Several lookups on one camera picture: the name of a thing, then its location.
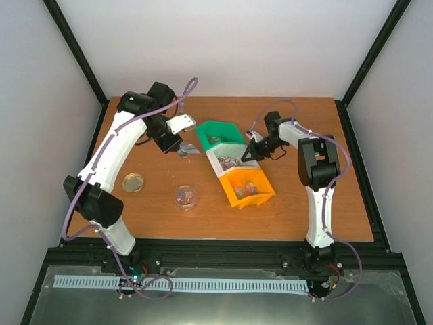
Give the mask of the orange plastic bin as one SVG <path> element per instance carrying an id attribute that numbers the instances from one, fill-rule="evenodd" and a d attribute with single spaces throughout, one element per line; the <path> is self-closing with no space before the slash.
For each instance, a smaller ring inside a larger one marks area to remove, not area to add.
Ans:
<path id="1" fill-rule="evenodd" d="M 260 206 L 276 195 L 262 169 L 233 168 L 219 181 L 233 208 Z"/>

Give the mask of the silver metal scoop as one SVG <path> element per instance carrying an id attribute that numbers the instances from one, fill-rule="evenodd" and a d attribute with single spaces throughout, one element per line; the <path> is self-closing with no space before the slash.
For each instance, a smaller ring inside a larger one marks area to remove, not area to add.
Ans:
<path id="1" fill-rule="evenodd" d="M 180 157 L 186 158 L 191 154 L 200 154 L 200 151 L 189 142 L 181 142 L 177 153 Z"/>

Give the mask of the gold metal jar lid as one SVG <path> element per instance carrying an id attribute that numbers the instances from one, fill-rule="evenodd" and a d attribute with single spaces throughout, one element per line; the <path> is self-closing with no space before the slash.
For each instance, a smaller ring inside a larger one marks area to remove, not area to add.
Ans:
<path id="1" fill-rule="evenodd" d="M 122 188 L 128 193 L 135 193 L 142 189 L 144 178 L 139 173 L 129 173 L 122 181 Z"/>

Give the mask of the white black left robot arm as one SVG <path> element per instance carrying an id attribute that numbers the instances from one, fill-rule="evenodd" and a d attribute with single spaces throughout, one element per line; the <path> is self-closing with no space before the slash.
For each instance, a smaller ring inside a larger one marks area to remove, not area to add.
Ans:
<path id="1" fill-rule="evenodd" d="M 180 131 L 196 122 L 187 114 L 171 118 L 165 114 L 173 106 L 182 106 L 197 84 L 197 78 L 188 82 L 181 97 L 176 97 L 168 85 L 155 82 L 147 93 L 128 91 L 120 98 L 112 124 L 91 160 L 76 177 L 64 180 L 70 199 L 62 229 L 65 241 L 75 238 L 67 234 L 67 228 L 77 211 L 89 221 L 90 228 L 101 234 L 109 249 L 123 256 L 131 253 L 135 238 L 122 219 L 123 202 L 112 194 L 119 171 L 144 135 L 165 154 L 179 151 Z"/>

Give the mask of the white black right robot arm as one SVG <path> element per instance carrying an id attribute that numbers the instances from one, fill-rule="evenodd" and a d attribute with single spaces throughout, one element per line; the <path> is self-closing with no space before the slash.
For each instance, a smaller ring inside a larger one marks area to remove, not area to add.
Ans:
<path id="1" fill-rule="evenodd" d="M 303 268 L 319 273 L 334 260 L 332 237 L 332 200 L 340 162 L 332 136 L 319 135 L 303 127 L 295 118 L 281 118 L 277 111 L 264 117 L 267 136 L 253 129 L 242 155 L 243 162 L 271 158 L 277 148 L 293 146 L 298 151 L 298 176 L 307 193 L 309 226 L 306 235 Z"/>

